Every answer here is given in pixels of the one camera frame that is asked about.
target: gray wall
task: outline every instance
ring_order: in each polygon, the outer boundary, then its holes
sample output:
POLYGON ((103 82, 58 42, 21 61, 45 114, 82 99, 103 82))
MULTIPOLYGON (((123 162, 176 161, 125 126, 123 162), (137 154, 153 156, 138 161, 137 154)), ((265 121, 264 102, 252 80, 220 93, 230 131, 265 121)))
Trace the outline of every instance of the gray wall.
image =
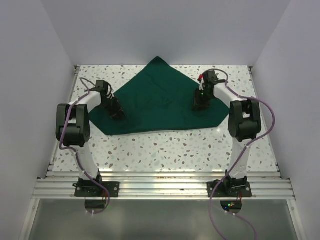
POLYGON ((74 65, 252 66, 290 0, 42 0, 74 65))
POLYGON ((320 238, 319 9, 318 0, 291 0, 253 68, 257 93, 276 114, 272 145, 310 240, 320 238))
POLYGON ((39 0, 0 2, 0 239, 18 239, 73 66, 39 0))

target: cable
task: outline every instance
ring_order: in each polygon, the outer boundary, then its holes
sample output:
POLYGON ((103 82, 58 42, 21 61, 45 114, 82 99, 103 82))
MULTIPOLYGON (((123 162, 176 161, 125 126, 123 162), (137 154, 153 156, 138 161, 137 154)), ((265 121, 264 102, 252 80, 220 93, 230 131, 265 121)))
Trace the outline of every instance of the cable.
POLYGON ((104 205, 104 208, 99 210, 99 211, 94 211, 92 210, 90 213, 91 214, 99 214, 99 213, 102 213, 104 210, 107 209, 107 207, 109 206, 109 203, 110 203, 110 193, 109 191, 104 187, 102 186, 100 183, 96 182, 87 172, 86 170, 82 167, 81 165, 81 162, 80 162, 80 159, 79 159, 79 155, 78 155, 78 151, 72 147, 72 146, 63 146, 63 142, 64 142, 64 138, 65 138, 65 135, 66 135, 66 131, 67 131, 67 126, 68 126, 68 122, 70 120, 70 115, 71 115, 71 111, 72 111, 72 108, 79 102, 81 101, 82 99, 84 99, 85 97, 87 97, 89 94, 90 94, 90 89, 88 88, 88 86, 82 81, 82 79, 84 80, 87 80, 85 78, 80 78, 80 81, 83 83, 83 85, 87 88, 87 93, 81 97, 78 98, 78 100, 76 100, 68 109, 68 112, 67 112, 67 115, 66 115, 66 119, 65 119, 65 123, 64 123, 64 126, 63 126, 63 130, 62 130, 62 134, 61 134, 61 139, 60 139, 60 143, 59 143, 59 149, 61 150, 71 150, 71 151, 74 151, 75 153, 75 158, 76 158, 76 162, 78 164, 78 167, 80 168, 80 170, 84 173, 84 175, 91 180, 91 182, 93 182, 95 185, 97 185, 98 187, 102 188, 103 191, 106 193, 107 195, 107 202, 106 204, 104 205))
MULTIPOLYGON (((229 75, 228 75, 228 73, 226 73, 225 71, 223 71, 223 70, 221 70, 221 69, 216 69, 216 68, 210 69, 210 71, 211 71, 211 70, 218 71, 218 72, 224 73, 224 74, 226 75, 225 87, 226 87, 231 93, 233 93, 235 96, 237 96, 237 97, 240 98, 240 99, 256 100, 256 101, 258 101, 259 103, 262 103, 263 105, 265 105, 265 106, 269 109, 269 111, 270 111, 270 113, 271 113, 271 115, 272 115, 272 125, 271 125, 271 127, 269 128, 269 130, 266 131, 266 132, 265 132, 264 134, 262 134, 261 136, 259 136, 259 137, 255 138, 255 139, 251 140, 250 142, 248 142, 248 143, 246 144, 246 146, 243 148, 242 152, 240 153, 239 157, 237 158, 237 160, 234 162, 234 164, 233 164, 232 167, 230 168, 230 170, 229 170, 229 172, 228 172, 228 173, 230 174, 231 171, 236 167, 236 165, 238 164, 238 162, 240 161, 240 159, 242 158, 242 156, 244 155, 244 153, 245 153, 245 151, 247 150, 247 148, 248 148, 251 144, 253 144, 254 142, 256 142, 256 141, 264 138, 264 137, 267 136, 269 133, 271 133, 271 131, 274 129, 275 124, 276 124, 276 116, 275 116, 275 113, 274 113, 274 111, 272 110, 272 108, 271 108, 266 102, 264 102, 264 101, 262 101, 262 100, 260 100, 260 99, 257 99, 257 98, 255 98, 255 97, 241 96, 241 95, 237 94, 234 90, 232 90, 232 89, 228 86, 228 81, 229 81, 229 75)), ((228 175, 225 175, 225 176, 215 185, 215 187, 213 188, 213 191, 212 191, 212 193, 211 193, 210 200, 209 200, 209 217, 210 217, 211 223, 212 223, 214 229, 217 231, 217 233, 218 233, 224 240, 228 240, 228 239, 227 239, 227 238, 223 235, 223 233, 218 229, 218 227, 217 227, 217 225, 216 225, 216 223, 215 223, 215 221, 214 221, 213 215, 212 215, 212 198, 213 198, 213 196, 214 196, 217 188, 219 187, 219 185, 227 178, 227 176, 228 176, 228 175)), ((250 225, 250 227, 252 228, 252 230, 253 230, 253 232, 254 232, 254 240, 257 240, 257 239, 258 239, 258 233, 257 233, 256 228, 253 226, 253 224, 252 224, 250 221, 248 221, 247 219, 245 219, 243 216, 240 216, 240 215, 238 215, 238 214, 236 214, 235 216, 236 216, 237 218, 245 221, 247 224, 250 225)))

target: floor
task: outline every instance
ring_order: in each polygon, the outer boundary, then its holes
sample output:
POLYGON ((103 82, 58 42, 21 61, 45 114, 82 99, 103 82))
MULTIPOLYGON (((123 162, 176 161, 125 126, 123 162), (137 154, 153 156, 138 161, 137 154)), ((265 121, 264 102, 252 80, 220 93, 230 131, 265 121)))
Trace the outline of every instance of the floor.
MULTIPOLYGON (((84 94, 85 88, 79 81, 80 77, 93 82, 106 80, 117 91, 144 67, 144 65, 83 65, 79 70, 72 101, 84 94)), ((236 92, 244 96, 256 96, 247 66, 173 65, 172 67, 194 81, 207 69, 222 69, 229 74, 229 86, 236 92)), ((102 171, 224 172, 229 165, 232 138, 228 132, 228 117, 216 128, 121 136, 106 136, 92 123, 90 126, 89 143, 92 156, 102 171)), ((265 132, 264 123, 261 132, 265 132)), ((252 145, 247 170, 277 172, 276 159, 268 138, 252 145)), ((78 171, 72 153, 58 149, 54 157, 53 171, 78 171)))

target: purple cable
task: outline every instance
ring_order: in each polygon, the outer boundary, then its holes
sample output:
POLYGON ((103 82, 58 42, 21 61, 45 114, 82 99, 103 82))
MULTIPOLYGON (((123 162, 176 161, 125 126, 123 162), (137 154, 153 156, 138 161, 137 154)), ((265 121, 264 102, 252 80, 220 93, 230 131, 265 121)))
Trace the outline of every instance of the purple cable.
MULTIPOLYGON (((272 108, 264 101, 260 100, 260 99, 257 99, 255 97, 247 97, 247 96, 241 96, 239 94, 237 94, 234 90, 232 90, 229 86, 228 86, 228 80, 229 80, 229 75, 228 73, 226 73, 225 71, 221 70, 221 69, 210 69, 210 70, 214 70, 214 71, 218 71, 218 72, 221 72, 221 73, 224 73, 226 75, 226 80, 225 80, 225 87, 231 92, 233 93, 235 96, 237 96, 238 98, 240 99, 247 99, 247 100, 256 100, 258 101, 259 103, 262 103, 263 105, 265 105, 271 115, 272 115, 272 125, 271 127, 269 128, 268 131, 266 131, 264 134, 262 134, 261 136, 251 140, 250 142, 248 142, 246 144, 246 146, 243 148, 242 152, 240 153, 239 157, 237 158, 237 160, 234 162, 234 164, 232 165, 232 167, 230 168, 228 174, 231 173, 231 171, 236 167, 236 165, 238 164, 238 162, 240 161, 240 159, 242 158, 242 156, 245 154, 245 151, 247 150, 247 148, 249 147, 249 145, 253 144, 254 142, 264 138, 265 136, 267 136, 269 133, 271 133, 271 131, 274 129, 275 127, 275 124, 276 124, 276 116, 275 116, 275 113, 274 111, 272 110, 272 108)), ((211 196, 210 196, 210 200, 209 200, 209 217, 210 217, 210 220, 211 220, 211 223, 214 227, 214 229, 217 231, 217 233, 224 239, 224 240, 228 240, 224 235, 223 233, 218 229, 215 221, 214 221, 214 218, 213 218, 213 215, 212 215, 212 198, 217 190, 217 188, 219 187, 219 185, 227 178, 228 175, 225 175, 216 185, 215 187, 213 188, 213 191, 211 193, 211 196)), ((258 239, 258 233, 257 233, 257 230, 256 228, 253 226, 253 224, 248 221, 247 219, 245 219, 243 216, 240 216, 238 214, 235 215, 237 218, 245 221, 247 224, 250 225, 250 227, 252 228, 253 232, 254 232, 254 240, 257 240, 258 239)))
POLYGON ((87 93, 81 97, 79 97, 78 100, 76 100, 68 109, 68 112, 67 112, 67 115, 66 115, 66 120, 65 120, 65 123, 64 123, 64 126, 63 126, 63 130, 62 130, 62 134, 61 134, 61 139, 60 139, 60 143, 59 143, 59 149, 61 150, 72 150, 75 152, 75 158, 76 158, 76 162, 80 168, 80 170, 84 173, 84 175, 90 179, 95 185, 97 185, 98 187, 102 188, 103 191, 107 194, 107 201, 106 201, 106 204, 104 205, 104 208, 99 210, 99 211, 91 211, 90 213, 91 214, 99 214, 99 213, 102 213, 104 210, 106 210, 106 208, 109 206, 109 203, 110 203, 110 193, 109 191, 104 187, 102 186, 100 183, 96 182, 87 172, 86 170, 82 167, 81 163, 80 163, 80 159, 79 159, 79 155, 78 155, 78 152, 77 150, 74 148, 74 147, 71 147, 71 146, 62 146, 63 145, 63 142, 64 142, 64 138, 65 138, 65 135, 66 135, 66 131, 67 131, 67 126, 68 126, 68 122, 70 120, 70 115, 71 115, 71 110, 72 108, 79 102, 81 101, 82 99, 84 99, 85 97, 87 97, 89 94, 90 94, 90 89, 88 88, 88 86, 82 81, 82 78, 80 78, 80 81, 83 83, 83 85, 85 86, 85 88, 87 89, 87 93))

